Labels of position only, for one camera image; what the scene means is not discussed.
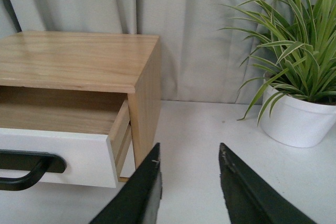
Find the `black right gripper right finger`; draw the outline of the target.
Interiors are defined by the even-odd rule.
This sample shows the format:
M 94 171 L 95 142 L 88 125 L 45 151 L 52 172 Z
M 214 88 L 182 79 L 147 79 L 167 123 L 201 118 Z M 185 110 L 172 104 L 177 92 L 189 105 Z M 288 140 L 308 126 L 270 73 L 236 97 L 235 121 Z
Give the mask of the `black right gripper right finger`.
M 277 193 L 227 145 L 219 146 L 220 184 L 231 223 L 315 223 Z

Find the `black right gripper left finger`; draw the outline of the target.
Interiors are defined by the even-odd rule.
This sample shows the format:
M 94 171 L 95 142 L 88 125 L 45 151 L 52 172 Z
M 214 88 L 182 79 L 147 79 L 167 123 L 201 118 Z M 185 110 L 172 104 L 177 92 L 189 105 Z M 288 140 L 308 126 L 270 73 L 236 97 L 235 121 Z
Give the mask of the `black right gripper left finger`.
M 156 223 L 162 198 L 160 143 L 91 223 Z

